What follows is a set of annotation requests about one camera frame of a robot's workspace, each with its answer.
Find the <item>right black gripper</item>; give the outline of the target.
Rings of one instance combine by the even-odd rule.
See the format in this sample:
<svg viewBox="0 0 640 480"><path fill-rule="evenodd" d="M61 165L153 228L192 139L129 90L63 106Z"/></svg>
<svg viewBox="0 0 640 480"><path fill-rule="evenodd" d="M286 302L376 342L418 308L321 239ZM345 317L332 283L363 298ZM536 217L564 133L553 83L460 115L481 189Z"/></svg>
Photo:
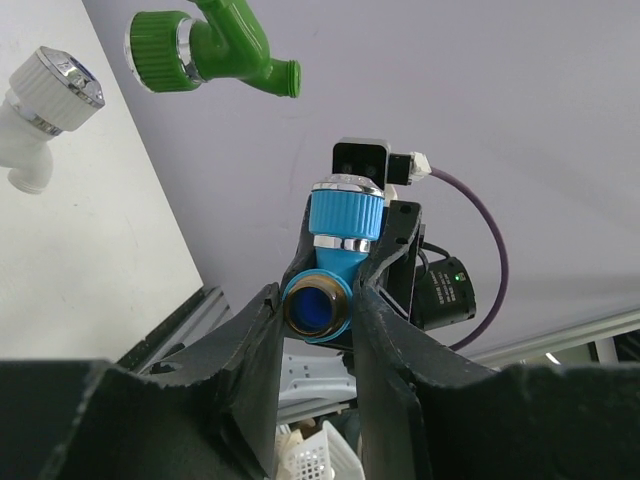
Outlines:
<svg viewBox="0 0 640 480"><path fill-rule="evenodd" d="M299 273L316 266L313 235L309 231L311 205L306 204L293 259L284 271L280 291ZM415 284L425 267L421 249L426 225L422 207L415 202L392 201L383 212L381 236L361 264L355 283L355 305L381 304L412 322Z"/></svg>

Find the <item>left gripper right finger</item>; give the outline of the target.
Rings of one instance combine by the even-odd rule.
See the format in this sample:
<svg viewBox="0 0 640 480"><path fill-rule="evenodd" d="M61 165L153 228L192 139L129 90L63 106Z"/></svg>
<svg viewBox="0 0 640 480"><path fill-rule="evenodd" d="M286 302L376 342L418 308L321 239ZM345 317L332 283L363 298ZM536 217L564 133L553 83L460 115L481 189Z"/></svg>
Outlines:
<svg viewBox="0 0 640 480"><path fill-rule="evenodd" d="M360 281L353 342L370 479L635 479L639 370L476 364Z"/></svg>

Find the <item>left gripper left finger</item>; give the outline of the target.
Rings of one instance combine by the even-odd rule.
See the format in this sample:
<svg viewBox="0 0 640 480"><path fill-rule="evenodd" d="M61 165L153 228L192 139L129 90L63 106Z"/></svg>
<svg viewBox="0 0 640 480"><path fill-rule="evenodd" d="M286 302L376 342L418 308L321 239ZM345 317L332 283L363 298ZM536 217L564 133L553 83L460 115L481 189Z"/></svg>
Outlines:
<svg viewBox="0 0 640 480"><path fill-rule="evenodd" d="M283 351L277 284L143 373L104 360L1 365L5 479L265 479Z"/></svg>

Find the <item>blue plastic faucet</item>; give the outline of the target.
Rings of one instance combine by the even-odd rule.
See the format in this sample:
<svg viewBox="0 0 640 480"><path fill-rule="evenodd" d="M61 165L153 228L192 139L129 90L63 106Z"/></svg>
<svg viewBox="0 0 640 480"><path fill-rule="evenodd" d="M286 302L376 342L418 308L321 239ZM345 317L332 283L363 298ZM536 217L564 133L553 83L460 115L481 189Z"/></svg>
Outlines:
<svg viewBox="0 0 640 480"><path fill-rule="evenodd" d="M315 264L285 284L284 320L309 343L329 342L347 331L353 285L381 234L384 191L373 180L332 174L313 185L307 232Z"/></svg>

